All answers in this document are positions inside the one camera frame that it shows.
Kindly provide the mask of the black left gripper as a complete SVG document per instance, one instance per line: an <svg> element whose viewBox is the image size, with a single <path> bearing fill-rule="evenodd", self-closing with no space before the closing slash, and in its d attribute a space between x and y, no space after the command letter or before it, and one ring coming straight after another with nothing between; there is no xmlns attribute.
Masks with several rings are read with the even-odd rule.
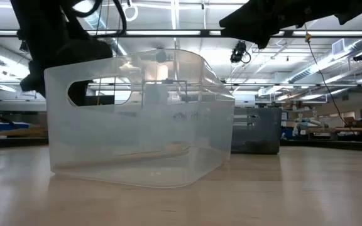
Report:
<svg viewBox="0 0 362 226"><path fill-rule="evenodd" d="M89 62L112 57L111 47L96 39L71 40L62 46L44 43L30 47L32 60L29 62L30 74L20 83L25 92L36 91L46 97L45 70L52 67Z"/></svg>

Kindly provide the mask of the white ceiling vent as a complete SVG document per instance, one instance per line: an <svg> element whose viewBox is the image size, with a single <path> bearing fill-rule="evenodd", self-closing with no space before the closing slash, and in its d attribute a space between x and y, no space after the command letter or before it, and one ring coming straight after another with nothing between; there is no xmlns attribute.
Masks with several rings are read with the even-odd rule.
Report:
<svg viewBox="0 0 362 226"><path fill-rule="evenodd" d="M346 51L345 39L342 38L332 44L332 54L338 56Z"/></svg>

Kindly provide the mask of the clear plastic bin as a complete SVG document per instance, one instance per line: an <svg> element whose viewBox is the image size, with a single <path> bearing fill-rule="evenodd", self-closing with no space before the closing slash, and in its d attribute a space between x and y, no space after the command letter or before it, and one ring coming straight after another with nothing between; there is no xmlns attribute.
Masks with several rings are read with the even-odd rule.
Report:
<svg viewBox="0 0 362 226"><path fill-rule="evenodd" d="M58 175L172 188L191 184L231 154L235 99L200 55L164 49L49 68L50 167ZM186 80L181 102L143 102L144 80ZM165 159L57 169L54 163L103 160L183 141L189 153Z"/></svg>

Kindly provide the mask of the black beam with light strips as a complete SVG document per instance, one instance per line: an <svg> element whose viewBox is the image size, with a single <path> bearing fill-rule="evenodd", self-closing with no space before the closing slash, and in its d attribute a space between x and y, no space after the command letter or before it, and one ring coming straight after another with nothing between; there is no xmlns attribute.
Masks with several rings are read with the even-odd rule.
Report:
<svg viewBox="0 0 362 226"><path fill-rule="evenodd" d="M360 38L361 30L309 30L313 38ZM271 38L299 38L304 37L304 30L281 30ZM130 38L140 37L181 37L181 38L221 38L220 30L129 30L124 36ZM0 38L17 37L16 30L0 30Z"/></svg>

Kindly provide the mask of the black aluminium table frame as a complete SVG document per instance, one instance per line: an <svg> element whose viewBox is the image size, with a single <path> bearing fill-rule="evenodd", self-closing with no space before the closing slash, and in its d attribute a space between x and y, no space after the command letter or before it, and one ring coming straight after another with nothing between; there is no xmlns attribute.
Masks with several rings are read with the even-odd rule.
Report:
<svg viewBox="0 0 362 226"><path fill-rule="evenodd" d="M0 148L16 148L16 147L45 146L45 145L48 145L48 139L46 137L15 137L15 138L0 139ZM280 145L362 151L362 142L354 142L354 141L281 140Z"/></svg>

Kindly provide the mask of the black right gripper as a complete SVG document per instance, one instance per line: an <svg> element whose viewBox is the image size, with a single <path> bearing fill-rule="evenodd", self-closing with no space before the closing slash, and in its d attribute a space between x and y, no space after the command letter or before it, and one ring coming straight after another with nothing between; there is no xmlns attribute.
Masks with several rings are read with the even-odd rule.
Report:
<svg viewBox="0 0 362 226"><path fill-rule="evenodd" d="M249 0L219 21L221 36L249 41L260 49L279 33L285 14L299 0Z"/></svg>

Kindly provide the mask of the dark grey plastic bin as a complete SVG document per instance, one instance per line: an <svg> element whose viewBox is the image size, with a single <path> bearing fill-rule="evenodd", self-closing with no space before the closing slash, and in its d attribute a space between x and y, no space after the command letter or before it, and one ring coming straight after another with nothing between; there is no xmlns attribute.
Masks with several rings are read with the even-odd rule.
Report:
<svg viewBox="0 0 362 226"><path fill-rule="evenodd" d="M280 149L281 121L280 108L236 107L231 152L277 155Z"/></svg>

